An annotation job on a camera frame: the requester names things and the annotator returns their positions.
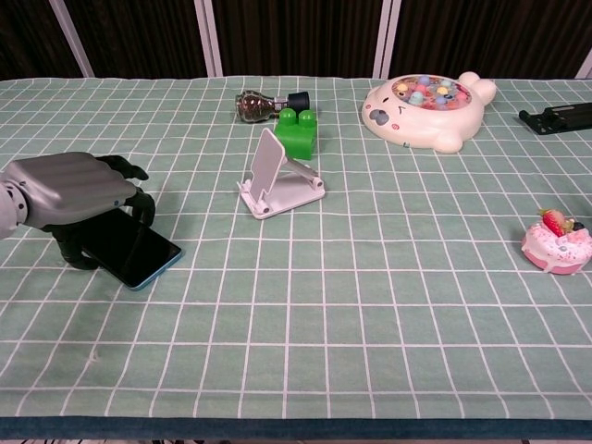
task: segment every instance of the dark curtain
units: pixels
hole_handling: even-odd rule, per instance
[[[573,78],[591,44],[590,0],[403,0],[389,77]]]
[[[206,77],[193,0],[66,0],[95,77]]]
[[[47,0],[2,0],[0,80],[81,76]]]
[[[213,0],[224,75],[372,77],[382,0]]]

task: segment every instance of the green lego brick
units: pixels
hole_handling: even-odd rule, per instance
[[[311,160],[315,150],[317,127],[314,111],[305,109],[296,116],[296,111],[284,108],[279,112],[274,134],[284,145],[288,157]]]

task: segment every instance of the bottle cap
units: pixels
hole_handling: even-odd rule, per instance
[[[300,114],[305,109],[310,109],[311,103],[308,97],[308,92],[295,92],[288,94],[288,108],[292,108],[296,111],[296,114]]]

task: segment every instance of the table edge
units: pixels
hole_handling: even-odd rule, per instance
[[[592,420],[0,417],[0,439],[591,439]]]

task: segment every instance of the phone screen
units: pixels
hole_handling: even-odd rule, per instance
[[[181,256],[180,247],[119,208],[85,221],[80,244],[132,290],[145,287]]]

